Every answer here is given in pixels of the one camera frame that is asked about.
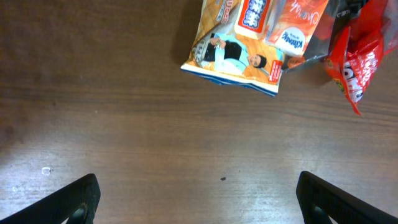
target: wooden surface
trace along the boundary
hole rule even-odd
[[[398,216],[397,52],[360,118],[321,66],[276,98],[181,72],[200,0],[0,7],[0,218],[95,173],[96,223],[302,223],[302,170]]]

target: printed figure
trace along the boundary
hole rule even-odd
[[[262,55],[249,55],[237,38],[226,34],[212,34],[203,61],[214,62],[217,72],[242,75],[247,66],[264,68],[267,59]]]

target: red plastic bag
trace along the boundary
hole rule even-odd
[[[387,53],[384,52],[385,37],[382,33],[382,28],[386,27],[386,18],[383,18],[386,5],[387,0],[370,0],[360,15],[336,37],[326,60],[326,71],[358,115],[361,115],[358,102]]]

